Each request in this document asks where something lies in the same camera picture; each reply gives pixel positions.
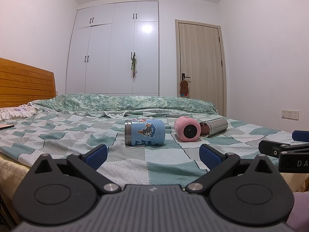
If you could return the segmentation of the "green floral quilt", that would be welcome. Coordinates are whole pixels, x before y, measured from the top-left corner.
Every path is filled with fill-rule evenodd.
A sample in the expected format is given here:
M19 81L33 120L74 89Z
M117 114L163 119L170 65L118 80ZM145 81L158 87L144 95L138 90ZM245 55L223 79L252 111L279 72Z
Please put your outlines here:
M127 114L217 114L211 102L183 97L107 96L103 94L65 94L29 103L39 111L116 118Z

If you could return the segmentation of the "white wardrobe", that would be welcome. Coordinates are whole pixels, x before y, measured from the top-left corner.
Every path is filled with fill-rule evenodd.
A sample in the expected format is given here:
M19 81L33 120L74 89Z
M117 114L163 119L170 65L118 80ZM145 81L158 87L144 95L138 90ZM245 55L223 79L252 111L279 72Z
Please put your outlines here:
M136 76L132 78L132 55ZM66 70L67 94L159 95L159 3L79 9Z

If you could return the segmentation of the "blue cartoon cup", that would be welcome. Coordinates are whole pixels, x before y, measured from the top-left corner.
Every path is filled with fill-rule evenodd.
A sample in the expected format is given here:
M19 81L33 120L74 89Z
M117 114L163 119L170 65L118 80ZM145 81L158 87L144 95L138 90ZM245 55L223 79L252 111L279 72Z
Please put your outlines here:
M165 125L159 119L126 120L124 132L127 146L161 146L165 142Z

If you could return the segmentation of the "wooden door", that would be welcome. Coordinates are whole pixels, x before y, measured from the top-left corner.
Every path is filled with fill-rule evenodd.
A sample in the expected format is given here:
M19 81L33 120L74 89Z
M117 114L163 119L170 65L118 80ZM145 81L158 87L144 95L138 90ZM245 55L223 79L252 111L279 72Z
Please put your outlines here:
M175 20L177 52L177 96L182 73L191 78L188 98L215 104L220 115L227 112L227 80L222 30L212 25Z

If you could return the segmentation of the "wooden headboard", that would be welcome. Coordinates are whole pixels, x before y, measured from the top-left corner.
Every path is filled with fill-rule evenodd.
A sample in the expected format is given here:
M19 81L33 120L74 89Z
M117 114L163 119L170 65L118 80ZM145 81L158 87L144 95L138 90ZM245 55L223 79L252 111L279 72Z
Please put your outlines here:
M54 73L1 59L1 107L15 107L56 96Z

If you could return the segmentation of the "wall power socket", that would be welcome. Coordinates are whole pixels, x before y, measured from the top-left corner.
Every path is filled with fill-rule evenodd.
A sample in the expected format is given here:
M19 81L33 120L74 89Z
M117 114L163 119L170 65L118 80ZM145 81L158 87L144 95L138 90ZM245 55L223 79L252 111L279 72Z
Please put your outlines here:
M298 120L299 119L299 111L296 110L282 110L282 118Z

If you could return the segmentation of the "pink phone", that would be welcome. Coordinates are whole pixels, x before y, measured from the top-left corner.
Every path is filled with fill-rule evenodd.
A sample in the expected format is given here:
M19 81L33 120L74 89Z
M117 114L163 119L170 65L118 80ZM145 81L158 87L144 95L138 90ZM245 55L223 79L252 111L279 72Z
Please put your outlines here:
M0 130L13 128L13 127L14 127L14 125L12 125L12 124L0 124Z

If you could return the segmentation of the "stainless steel cup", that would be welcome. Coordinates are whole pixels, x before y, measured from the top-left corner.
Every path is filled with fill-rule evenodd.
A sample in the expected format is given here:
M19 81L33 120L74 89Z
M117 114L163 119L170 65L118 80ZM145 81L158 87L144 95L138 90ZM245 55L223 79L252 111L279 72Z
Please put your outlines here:
M200 122L201 136L211 137L224 132L228 127L226 118L220 117Z

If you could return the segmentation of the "green hanging ornament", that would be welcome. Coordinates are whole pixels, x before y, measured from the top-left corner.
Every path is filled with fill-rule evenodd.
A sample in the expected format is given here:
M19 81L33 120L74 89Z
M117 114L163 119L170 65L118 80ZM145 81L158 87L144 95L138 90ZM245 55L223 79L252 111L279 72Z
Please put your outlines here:
M132 78L135 78L135 76L136 76L136 63L137 63L135 53L133 53L131 61L132 61L132 64L131 64Z

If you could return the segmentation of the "pink cup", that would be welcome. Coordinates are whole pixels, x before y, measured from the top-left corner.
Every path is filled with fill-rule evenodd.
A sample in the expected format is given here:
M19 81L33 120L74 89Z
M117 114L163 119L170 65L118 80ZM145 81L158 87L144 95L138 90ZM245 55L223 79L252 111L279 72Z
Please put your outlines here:
M201 134L201 126L197 120L181 116L174 122L174 131L182 142L194 142Z

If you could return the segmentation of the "checkered green bed sheet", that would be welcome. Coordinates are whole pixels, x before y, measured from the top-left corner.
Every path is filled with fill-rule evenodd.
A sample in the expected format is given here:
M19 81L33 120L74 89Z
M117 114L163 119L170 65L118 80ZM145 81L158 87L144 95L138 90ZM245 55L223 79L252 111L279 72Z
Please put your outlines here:
M11 119L1 131L1 192L12 196L29 168L42 154L62 159L84 154L98 145L108 147L107 160L98 171L120 186L126 184L187 185L209 171L199 158L199 147L210 145L225 154L254 158L261 140L292 143L291 134L229 119L222 134L182 142L173 128L175 115L138 113L136 118L159 119L165 125L165 142L159 147L125 144L124 124L132 115L80 116L39 112L26 119Z

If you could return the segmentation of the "brown plush toy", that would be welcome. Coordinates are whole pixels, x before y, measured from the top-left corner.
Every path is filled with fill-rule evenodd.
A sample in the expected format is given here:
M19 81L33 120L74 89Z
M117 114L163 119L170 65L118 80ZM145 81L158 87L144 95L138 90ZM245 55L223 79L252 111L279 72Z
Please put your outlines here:
M189 93L188 91L188 82L186 79L182 80L180 82L180 96L183 97L183 96L187 96Z

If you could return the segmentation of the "floral pillow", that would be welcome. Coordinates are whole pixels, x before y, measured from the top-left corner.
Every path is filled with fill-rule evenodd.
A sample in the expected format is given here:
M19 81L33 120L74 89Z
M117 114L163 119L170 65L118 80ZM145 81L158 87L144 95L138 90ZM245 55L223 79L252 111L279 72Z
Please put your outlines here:
M37 109L31 105L21 105L15 107L1 107L0 120L28 118L37 114Z

